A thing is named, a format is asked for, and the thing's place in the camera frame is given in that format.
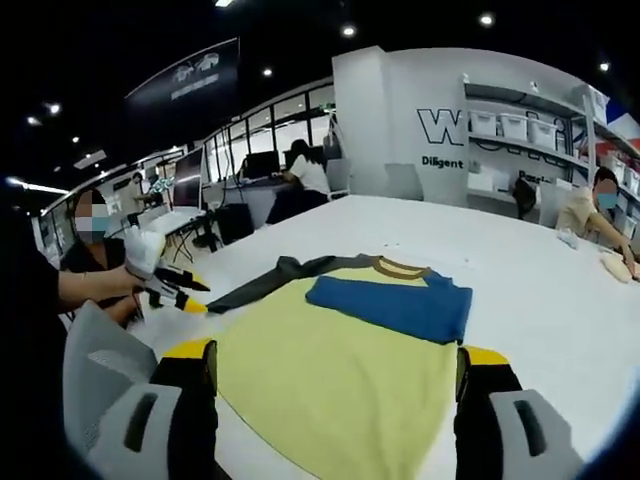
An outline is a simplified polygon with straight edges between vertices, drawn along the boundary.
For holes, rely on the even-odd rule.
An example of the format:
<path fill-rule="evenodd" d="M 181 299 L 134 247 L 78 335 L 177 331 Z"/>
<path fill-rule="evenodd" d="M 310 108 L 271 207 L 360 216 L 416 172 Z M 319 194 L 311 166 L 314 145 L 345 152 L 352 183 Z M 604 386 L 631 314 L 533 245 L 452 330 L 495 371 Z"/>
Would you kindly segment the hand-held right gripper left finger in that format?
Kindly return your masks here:
<path fill-rule="evenodd" d="M 217 479 L 217 343 L 162 358 L 105 412 L 88 459 L 102 479 Z"/>

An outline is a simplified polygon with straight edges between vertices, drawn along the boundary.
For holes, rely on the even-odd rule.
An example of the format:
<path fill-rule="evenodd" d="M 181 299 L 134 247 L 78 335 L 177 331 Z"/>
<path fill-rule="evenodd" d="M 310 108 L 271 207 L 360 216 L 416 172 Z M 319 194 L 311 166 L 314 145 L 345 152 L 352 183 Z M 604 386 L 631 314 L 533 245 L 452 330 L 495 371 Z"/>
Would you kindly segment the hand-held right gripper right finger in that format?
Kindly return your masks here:
<path fill-rule="evenodd" d="M 572 479 L 584 465 L 569 423 L 496 351 L 458 348 L 456 403 L 458 479 Z"/>

